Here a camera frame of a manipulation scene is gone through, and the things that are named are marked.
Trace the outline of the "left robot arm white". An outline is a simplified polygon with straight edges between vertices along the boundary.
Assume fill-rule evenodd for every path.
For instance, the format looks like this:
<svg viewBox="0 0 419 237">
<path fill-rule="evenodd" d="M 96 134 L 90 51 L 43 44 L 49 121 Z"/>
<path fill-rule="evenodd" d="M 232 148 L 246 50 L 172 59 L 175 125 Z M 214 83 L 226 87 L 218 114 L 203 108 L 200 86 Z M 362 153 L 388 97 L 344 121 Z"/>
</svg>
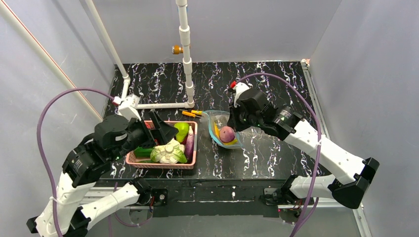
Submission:
<svg viewBox="0 0 419 237">
<path fill-rule="evenodd" d="M 27 221 L 33 234 L 41 237 L 84 237 L 100 220 L 131 204 L 148 204 L 152 187 L 143 178 L 128 181 L 119 190 L 101 199 L 82 204 L 88 191 L 112 163 L 136 148 L 165 145 L 177 128 L 149 113 L 152 127 L 144 120 L 120 115 L 106 117 L 67 155 L 55 192 L 44 211 Z"/>
</svg>

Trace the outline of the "long purple eggplant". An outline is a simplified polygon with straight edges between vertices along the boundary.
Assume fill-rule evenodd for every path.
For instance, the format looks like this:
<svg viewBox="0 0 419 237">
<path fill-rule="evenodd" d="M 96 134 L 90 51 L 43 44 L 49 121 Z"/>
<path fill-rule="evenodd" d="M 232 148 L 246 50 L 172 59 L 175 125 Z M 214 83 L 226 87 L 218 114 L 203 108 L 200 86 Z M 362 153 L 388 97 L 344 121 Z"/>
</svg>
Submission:
<svg viewBox="0 0 419 237">
<path fill-rule="evenodd" d="M 184 154 L 188 161 L 192 160 L 193 151 L 194 151 L 194 131 L 192 127 L 189 127 L 188 134 L 186 137 L 185 150 L 184 150 Z"/>
</svg>

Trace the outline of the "clear zip top bag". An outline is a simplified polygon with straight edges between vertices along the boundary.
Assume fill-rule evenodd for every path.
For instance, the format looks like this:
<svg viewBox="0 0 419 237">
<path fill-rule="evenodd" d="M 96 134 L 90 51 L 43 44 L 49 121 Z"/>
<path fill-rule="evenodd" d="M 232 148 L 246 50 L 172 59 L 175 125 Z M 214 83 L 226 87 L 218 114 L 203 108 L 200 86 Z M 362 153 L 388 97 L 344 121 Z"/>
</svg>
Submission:
<svg viewBox="0 0 419 237">
<path fill-rule="evenodd" d="M 243 148 L 242 138 L 238 132 L 227 125 L 230 113 L 226 111 L 207 110 L 203 111 L 202 123 L 208 126 L 211 139 L 225 149 Z"/>
</svg>

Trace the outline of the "purple onion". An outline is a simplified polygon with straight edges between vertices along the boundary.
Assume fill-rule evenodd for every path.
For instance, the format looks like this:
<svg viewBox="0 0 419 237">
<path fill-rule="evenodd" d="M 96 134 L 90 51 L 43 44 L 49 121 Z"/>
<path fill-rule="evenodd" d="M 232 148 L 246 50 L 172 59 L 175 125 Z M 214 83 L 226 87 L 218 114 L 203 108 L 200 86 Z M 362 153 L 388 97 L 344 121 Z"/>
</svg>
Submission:
<svg viewBox="0 0 419 237">
<path fill-rule="evenodd" d="M 223 126 L 219 130 L 219 138 L 220 138 L 221 142 L 223 142 L 223 143 L 230 143 L 230 142 L 234 141 L 234 139 L 236 138 L 235 137 L 235 132 L 231 127 Z"/>
</svg>

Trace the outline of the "white green cabbage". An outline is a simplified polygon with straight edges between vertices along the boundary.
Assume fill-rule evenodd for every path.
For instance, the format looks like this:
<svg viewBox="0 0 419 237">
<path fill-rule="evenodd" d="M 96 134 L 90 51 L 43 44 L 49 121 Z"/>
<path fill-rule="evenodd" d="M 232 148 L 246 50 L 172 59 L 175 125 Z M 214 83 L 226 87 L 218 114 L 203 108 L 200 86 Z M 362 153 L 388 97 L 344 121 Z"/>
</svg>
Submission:
<svg viewBox="0 0 419 237">
<path fill-rule="evenodd" d="M 150 159 L 162 164 L 186 163 L 188 159 L 184 152 L 185 145 L 172 139 L 166 145 L 155 146 L 150 154 Z"/>
</svg>

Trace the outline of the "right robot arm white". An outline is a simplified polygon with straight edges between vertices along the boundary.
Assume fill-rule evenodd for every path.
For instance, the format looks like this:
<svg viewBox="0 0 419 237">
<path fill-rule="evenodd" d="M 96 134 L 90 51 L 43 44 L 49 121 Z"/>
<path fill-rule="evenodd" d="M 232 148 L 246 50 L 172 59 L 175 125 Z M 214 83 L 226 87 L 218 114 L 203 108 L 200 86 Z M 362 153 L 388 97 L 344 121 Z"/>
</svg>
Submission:
<svg viewBox="0 0 419 237">
<path fill-rule="evenodd" d="M 244 84 L 228 90 L 233 101 L 229 105 L 228 126 L 236 132 L 250 127 L 277 137 L 313 159 L 331 174 L 319 178 L 290 176 L 272 199 L 292 202 L 307 196 L 333 198 L 341 205 L 357 209 L 380 166 L 375 158 L 363 159 L 344 150 L 321 135 L 301 114 L 288 106 L 276 108 L 263 92 Z"/>
</svg>

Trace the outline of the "green pear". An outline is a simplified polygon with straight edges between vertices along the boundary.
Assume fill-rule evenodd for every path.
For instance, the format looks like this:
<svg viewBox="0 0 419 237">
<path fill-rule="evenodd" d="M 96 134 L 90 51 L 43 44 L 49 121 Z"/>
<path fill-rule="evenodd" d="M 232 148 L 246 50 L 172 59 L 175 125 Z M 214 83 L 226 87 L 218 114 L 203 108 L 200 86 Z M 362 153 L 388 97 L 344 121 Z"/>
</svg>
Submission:
<svg viewBox="0 0 419 237">
<path fill-rule="evenodd" d="M 178 129 L 178 133 L 175 135 L 175 139 L 179 143 L 182 143 L 188 136 L 190 126 L 186 122 L 177 122 L 174 124 L 174 127 Z"/>
</svg>

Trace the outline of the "yellow banana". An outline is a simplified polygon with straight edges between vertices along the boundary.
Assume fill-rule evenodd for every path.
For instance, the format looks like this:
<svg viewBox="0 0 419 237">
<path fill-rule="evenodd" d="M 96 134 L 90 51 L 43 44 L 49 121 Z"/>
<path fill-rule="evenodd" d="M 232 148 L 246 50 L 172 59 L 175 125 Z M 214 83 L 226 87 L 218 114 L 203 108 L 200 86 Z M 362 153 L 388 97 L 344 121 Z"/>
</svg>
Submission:
<svg viewBox="0 0 419 237">
<path fill-rule="evenodd" d="M 213 123 L 213 126 L 214 126 L 215 136 L 221 142 L 221 140 L 219 138 L 219 130 L 221 129 L 221 127 L 219 127 L 216 122 Z M 232 141 L 230 143 L 223 143 L 223 142 L 221 142 L 221 144 L 226 145 L 226 146 L 235 145 L 237 143 L 238 143 L 238 139 L 237 138 L 235 138 L 234 141 Z"/>
</svg>

